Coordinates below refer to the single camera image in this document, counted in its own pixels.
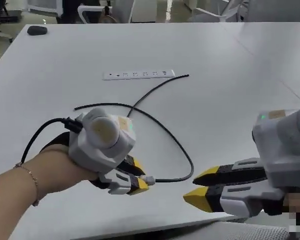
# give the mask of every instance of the gray device body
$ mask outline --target gray device body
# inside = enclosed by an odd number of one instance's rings
[[[98,173],[101,182],[109,183],[110,194],[126,194],[131,189],[128,174],[115,168],[125,159],[136,142],[131,120],[94,108],[81,114],[80,133],[70,132],[70,158],[79,166]]]
[[[260,158],[236,162],[232,169],[263,167],[266,179],[225,186],[220,204],[228,214],[252,217],[261,200],[281,200],[288,188],[300,188],[300,110],[262,112],[252,134]]]

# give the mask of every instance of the cable connector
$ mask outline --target cable connector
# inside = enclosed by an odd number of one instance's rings
[[[149,186],[156,184],[156,179],[153,176],[141,175],[140,178]]]
[[[70,117],[67,117],[64,121],[64,127],[71,132],[78,134],[81,132],[83,125],[81,121],[78,121],[76,119],[73,120]]]

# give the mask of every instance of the hand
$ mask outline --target hand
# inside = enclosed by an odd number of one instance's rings
[[[68,147],[62,144],[47,146],[23,166],[38,180],[39,198],[66,190],[83,180],[96,180],[97,173],[74,164],[68,156]]]
[[[284,205],[289,207],[290,213],[300,213],[300,193],[288,193]]]

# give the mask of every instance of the black cable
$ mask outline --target black cable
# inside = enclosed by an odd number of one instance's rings
[[[24,152],[23,152],[23,155],[22,155],[22,158],[21,158],[21,163],[23,164],[26,160],[26,157],[27,157],[27,154],[29,152],[29,149],[31,148],[32,144],[34,143],[34,141],[36,140],[36,138],[39,136],[39,134],[47,127],[49,126],[50,124],[53,124],[53,123],[64,123],[66,124],[67,122],[67,119],[66,118],[54,118],[54,119],[51,119],[47,122],[45,122],[35,133],[34,135],[32,136],[32,138],[30,139],[29,143],[27,144]]]
[[[158,88],[162,87],[163,85],[167,84],[167,83],[170,83],[174,80],[177,80],[177,79],[183,79],[183,78],[187,78],[189,77],[189,74],[186,74],[186,75],[182,75],[182,76],[176,76],[176,77],[173,77],[171,79],[168,79],[167,81],[164,81],[163,83],[160,83],[158,86],[155,86],[154,88],[152,88],[150,91],[148,91],[145,95],[143,95],[143,97],[141,97],[134,105],[133,107],[130,109],[127,117],[129,118],[131,113],[134,111],[135,107],[138,106],[146,97],[148,97],[152,92],[154,92],[155,90],[157,90]]]
[[[150,114],[146,113],[145,111],[142,111],[142,110],[136,108],[135,106],[137,105],[137,103],[134,106],[131,106],[131,105],[124,104],[124,103],[102,102],[102,103],[95,103],[95,104],[78,106],[78,107],[74,108],[74,110],[77,111],[77,110],[81,110],[81,109],[92,108],[92,107],[100,107],[100,106],[119,106],[119,107],[125,107],[125,108],[133,109],[133,110],[135,110],[135,111],[137,111],[137,112],[139,112],[139,113],[147,116],[148,118],[150,118],[151,120],[153,120],[156,124],[158,124],[161,128],[163,128],[163,130],[166,133],[168,133],[170,135],[170,137],[179,146],[179,148],[181,149],[181,151],[183,152],[183,154],[185,155],[186,159],[189,161],[190,166],[191,166],[190,173],[188,175],[184,176],[184,177],[171,178],[171,179],[169,179],[169,178],[167,178],[167,179],[159,179],[158,178],[158,179],[155,180],[155,182],[156,183],[175,183],[175,182],[182,182],[182,181],[185,181],[185,180],[191,178],[191,176],[194,174],[194,170],[195,170],[194,168],[195,167],[194,167],[194,163],[192,162],[190,156],[188,155],[188,153],[186,152],[186,150],[184,149],[184,147],[180,144],[180,142],[176,139],[176,137],[161,122],[159,122],[157,119],[155,119],[153,116],[151,116]]]

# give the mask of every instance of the chair armrest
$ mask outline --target chair armrest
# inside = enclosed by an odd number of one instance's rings
[[[84,24],[87,24],[87,20],[84,18],[83,12],[102,12],[103,9],[105,7],[104,6],[86,6],[86,5],[80,5],[78,7],[78,14],[80,19],[82,20],[82,22]]]
[[[197,8],[194,8],[192,10],[192,16],[199,15],[199,14],[208,14],[210,16],[214,16],[214,17],[220,18],[220,15],[214,14],[214,13],[206,11],[206,10],[203,10],[202,8],[198,8],[197,7]]]

